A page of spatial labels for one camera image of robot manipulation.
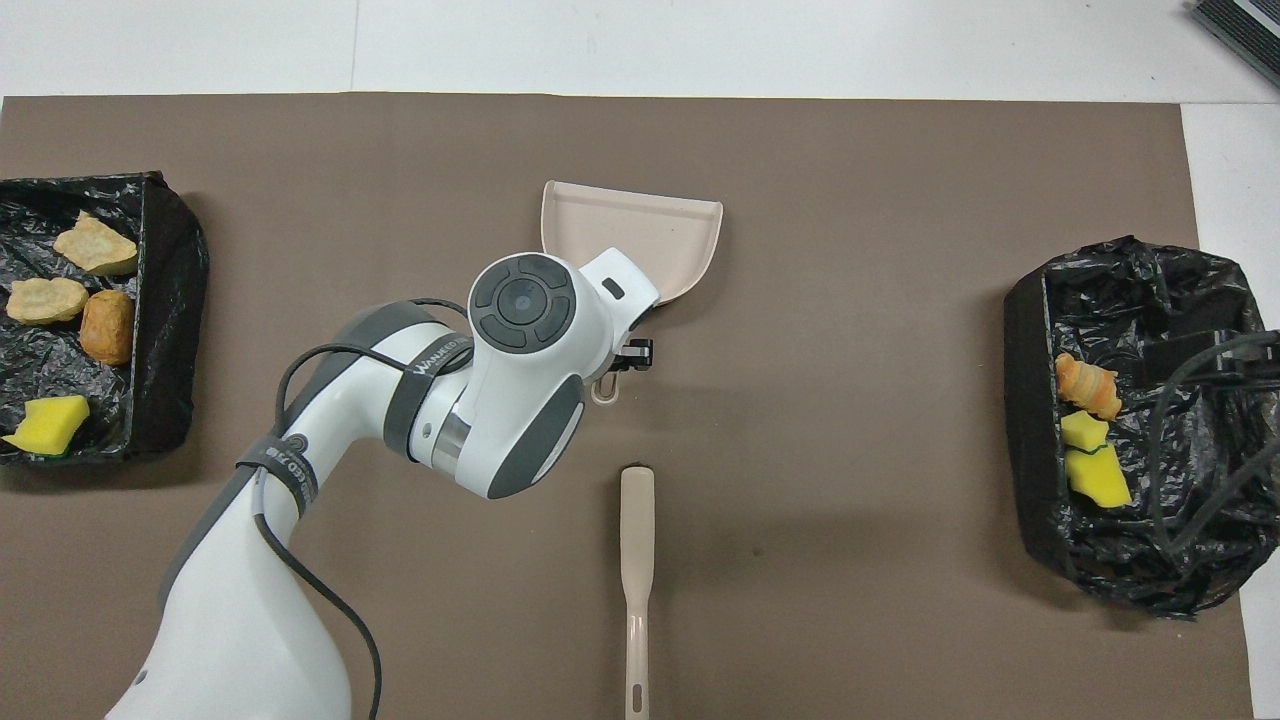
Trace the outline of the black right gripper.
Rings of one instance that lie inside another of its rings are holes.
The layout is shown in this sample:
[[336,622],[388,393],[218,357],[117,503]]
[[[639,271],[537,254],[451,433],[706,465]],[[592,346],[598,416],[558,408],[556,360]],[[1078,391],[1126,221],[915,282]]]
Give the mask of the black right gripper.
[[[1216,345],[1216,334],[1180,334],[1140,350],[1140,383],[1164,383],[1187,360]],[[1239,389],[1279,388],[1279,342],[1239,345],[1219,354],[1208,384]]]

